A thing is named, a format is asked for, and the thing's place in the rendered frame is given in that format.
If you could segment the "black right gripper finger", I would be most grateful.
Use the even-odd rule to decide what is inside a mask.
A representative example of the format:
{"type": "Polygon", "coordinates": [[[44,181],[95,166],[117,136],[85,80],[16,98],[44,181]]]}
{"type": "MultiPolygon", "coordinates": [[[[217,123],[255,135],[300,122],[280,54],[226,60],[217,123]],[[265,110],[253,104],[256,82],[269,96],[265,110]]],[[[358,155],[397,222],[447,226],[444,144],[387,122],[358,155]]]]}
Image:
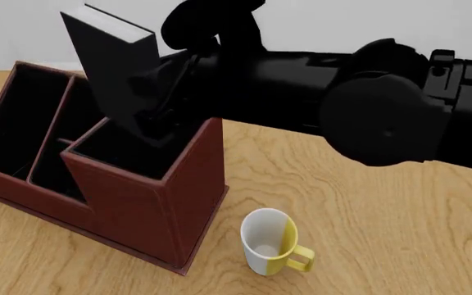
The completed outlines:
{"type": "Polygon", "coordinates": [[[175,115],[160,117],[136,115],[136,122],[141,129],[145,142],[157,148],[165,146],[174,139],[178,131],[175,115]]]}
{"type": "Polygon", "coordinates": [[[164,93],[175,82],[179,65],[162,63],[157,68],[131,75],[128,83],[134,93],[164,93]]]}

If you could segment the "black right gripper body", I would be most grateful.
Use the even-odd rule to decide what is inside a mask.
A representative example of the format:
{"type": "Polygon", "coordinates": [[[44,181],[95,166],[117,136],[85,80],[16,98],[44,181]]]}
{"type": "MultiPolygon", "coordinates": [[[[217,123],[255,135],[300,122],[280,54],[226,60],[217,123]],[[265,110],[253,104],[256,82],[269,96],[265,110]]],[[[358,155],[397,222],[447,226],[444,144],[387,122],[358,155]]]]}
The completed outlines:
{"type": "Polygon", "coordinates": [[[160,58],[158,86],[161,102],[151,112],[151,129],[186,129],[201,126],[207,115],[203,110],[204,78],[198,78],[200,62],[217,58],[220,51],[181,51],[160,58]]]}

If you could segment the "dark hardcover book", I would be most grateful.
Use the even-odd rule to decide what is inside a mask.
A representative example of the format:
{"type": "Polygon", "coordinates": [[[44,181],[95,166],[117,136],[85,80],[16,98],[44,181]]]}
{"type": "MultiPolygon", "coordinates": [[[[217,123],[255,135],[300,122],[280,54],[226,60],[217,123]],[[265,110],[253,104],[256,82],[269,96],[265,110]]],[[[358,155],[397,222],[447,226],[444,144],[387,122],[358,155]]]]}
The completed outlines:
{"type": "Polygon", "coordinates": [[[160,93],[134,93],[128,78],[161,65],[155,34],[88,4],[61,17],[100,110],[142,137],[136,115],[154,110],[160,93]]]}

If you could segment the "red-brown desk caddy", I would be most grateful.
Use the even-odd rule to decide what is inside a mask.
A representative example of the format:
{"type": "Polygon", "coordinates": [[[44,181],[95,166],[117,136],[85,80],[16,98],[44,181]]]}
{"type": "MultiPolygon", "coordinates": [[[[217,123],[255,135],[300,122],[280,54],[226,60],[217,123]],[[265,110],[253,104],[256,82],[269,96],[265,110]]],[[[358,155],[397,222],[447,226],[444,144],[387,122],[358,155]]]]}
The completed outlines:
{"type": "Polygon", "coordinates": [[[228,191],[222,122],[157,150],[83,75],[18,61],[0,92],[0,202],[185,275],[228,191]]]}

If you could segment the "white and yellow mug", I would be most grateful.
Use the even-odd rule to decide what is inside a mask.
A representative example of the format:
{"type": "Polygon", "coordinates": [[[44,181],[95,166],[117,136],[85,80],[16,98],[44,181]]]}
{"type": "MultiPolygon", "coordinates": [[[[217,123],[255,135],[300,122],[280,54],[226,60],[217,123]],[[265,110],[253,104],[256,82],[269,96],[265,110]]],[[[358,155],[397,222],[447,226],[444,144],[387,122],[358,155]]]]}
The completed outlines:
{"type": "Polygon", "coordinates": [[[314,251],[298,244],[292,218],[277,209],[248,213],[240,227],[240,238],[247,264],[258,275],[275,275],[286,266],[308,272],[314,264],[314,251]]]}

